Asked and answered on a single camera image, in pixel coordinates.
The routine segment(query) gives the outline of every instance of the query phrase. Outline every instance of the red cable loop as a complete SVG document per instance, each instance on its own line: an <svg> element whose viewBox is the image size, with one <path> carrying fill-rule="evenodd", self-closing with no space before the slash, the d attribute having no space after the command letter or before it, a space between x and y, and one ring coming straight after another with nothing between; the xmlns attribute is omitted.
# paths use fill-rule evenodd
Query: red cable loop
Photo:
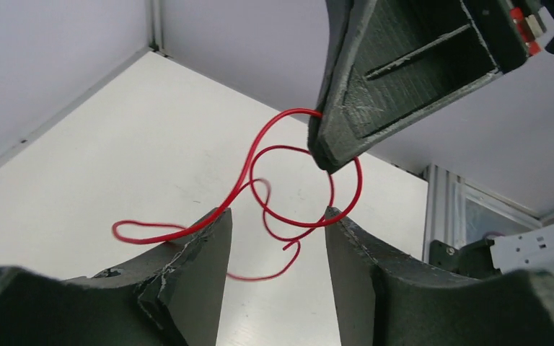
<svg viewBox="0 0 554 346"><path fill-rule="evenodd" d="M277 116L275 116L273 119L271 119L268 123L266 123L266 125L264 125L262 130L260 130L260 132L258 133L256 138L254 139L254 141L253 141L253 143L250 147L250 150L247 153L247 158L245 159L245 163L243 164L243 169L241 170L241 174L239 175L239 179L237 180L237 182L235 182L234 187L232 188L231 192L227 195L226 199L224 199L224 202L222 202L222 204L209 217L207 217L205 220L203 220L203 221L201 221L201 222L199 222L196 225L193 225L191 227L184 227L184 226L177 225L177 224L174 224L174 223L146 223L146 222L140 222L140 221L135 221L135 220L122 220L122 221L118 221L118 222L114 223L111 226L111 231L112 231L113 236L118 240L121 240L121 241L124 241L124 242L127 242L127 243L131 243L131 244L153 244L153 243L159 243L159 242L163 242L163 241L171 241L171 240L179 239L181 237L193 234L197 231L200 231L201 229L203 229L204 227L206 227L210 223L214 222L226 210L226 208L228 208L228 206L232 203L232 201L247 186L249 186L252 190L252 194L254 195L254 198L256 199L258 204L260 204L260 206L263 209L262 218L263 218L263 223L264 223L264 227L265 227L266 231L274 239L277 239L279 241L284 241L284 242L288 243L286 246L283 247L283 250L287 250L290 246L292 246L294 244L297 245L297 248L296 248L296 252L294 253L294 256L292 257L290 262L281 271L277 272L276 274L265 276L265 277L259 277L259 278L245 278L245 277L238 276L238 275L233 275L233 274L230 274L230 273L227 273L227 275L228 275L229 278L232 278L232 279L235 279L235 280L254 282L254 281L261 281L261 280L270 280L270 279L277 278L278 276L281 276L282 274L284 274L293 265L293 263L296 261L296 259L298 258L299 254L300 254L300 251L301 251L300 240L303 239L304 237L308 236L309 234L311 234L317 227L324 227L324 226L331 225L335 222L338 222L339 220L341 220L345 216L347 216L347 214L349 214L351 212L353 207L356 206L358 200L360 199L360 195L362 193L362 167L360 165L359 159L356 157L356 158L353 159L353 162L356 165L356 173L357 173L357 177L358 177L358 186L356 188L356 193L354 194L353 199L351 200L351 202L349 203L347 208L345 208L345 210L343 210L343 212L341 212L340 214L338 214L334 218L331 218L329 220L325 220L325 218L322 217L322 218L319 219L318 222L305 223L305 222L300 222L300 221L291 220L289 218L285 218L285 217L275 213L273 210L271 210L268 207L268 202L271 198L271 184L266 179L254 178L253 177L253 169L254 169L254 166L256 164L256 161L262 155L266 154L269 151L276 150L276 149L285 149L285 150L291 150L291 151L298 151L298 152L305 153L305 154L310 154L310 153L307 150L304 150L302 148L296 148L296 147L293 147L293 146L269 146L269 147L264 148L263 150L261 150L256 155L255 155L255 152L258 149L258 145L260 144L260 141L262 140L264 135L268 132L268 130L271 129L271 127L273 127L273 125L275 125L279 120L281 120L285 117L288 117L290 115L293 115L293 114L306 114L306 115L310 115L312 117L322 117L322 113L320 113L316 110L309 110L309 109L306 109L306 108L294 108L294 109L286 110L286 111L283 111L283 112L279 113ZM244 183L245 176L248 172L249 172L249 180L246 183ZM328 175L328 181L330 183L330 201L329 201L328 205L332 206L333 203L334 203L335 187L334 187L334 181L333 181L333 179L330 175ZM266 194L266 198L265 198L264 201L262 201L262 198L260 198L260 196L258 194L258 191L256 191L256 189L255 189L254 184L256 182L262 182L267 187L267 194ZM309 229L307 229L304 233L302 233L298 236L292 237L292 238L284 238L284 237L278 236L277 234L273 233L271 231L271 229L268 227L268 222L266 220L266 214L269 214L269 215L273 216L274 218L276 218L277 220L280 220L280 221L282 221L284 223L287 223L289 225L304 227L304 228L309 228ZM179 229L180 231L177 231L177 232L171 233L171 234L165 234L165 235L162 235L162 236L154 236L154 237L145 238L145 239L136 239L136 238L130 238L130 237L121 235L119 230L118 230L118 227L122 226L122 225L174 228L174 229Z"/></svg>

